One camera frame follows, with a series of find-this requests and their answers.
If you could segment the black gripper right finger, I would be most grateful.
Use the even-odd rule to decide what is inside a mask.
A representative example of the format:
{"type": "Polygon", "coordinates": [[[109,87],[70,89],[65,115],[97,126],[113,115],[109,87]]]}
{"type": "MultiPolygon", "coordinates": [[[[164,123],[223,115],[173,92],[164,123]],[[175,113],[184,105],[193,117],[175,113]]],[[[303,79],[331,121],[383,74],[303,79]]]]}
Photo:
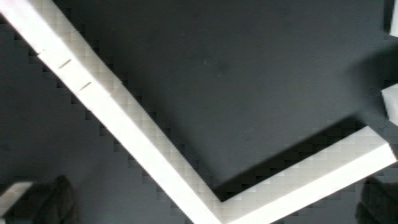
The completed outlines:
{"type": "Polygon", "coordinates": [[[358,224],[398,224],[398,182],[384,183],[376,177],[367,179],[356,220],[358,224]]]}

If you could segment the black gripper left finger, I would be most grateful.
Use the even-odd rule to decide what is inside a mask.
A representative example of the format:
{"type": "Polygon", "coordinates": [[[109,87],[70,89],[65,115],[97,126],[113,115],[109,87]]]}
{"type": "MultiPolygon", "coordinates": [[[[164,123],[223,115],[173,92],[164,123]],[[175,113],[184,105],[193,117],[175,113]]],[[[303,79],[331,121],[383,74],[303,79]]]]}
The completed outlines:
{"type": "Polygon", "coordinates": [[[75,190],[65,176],[33,185],[0,215],[0,224],[81,224],[75,190]]]}

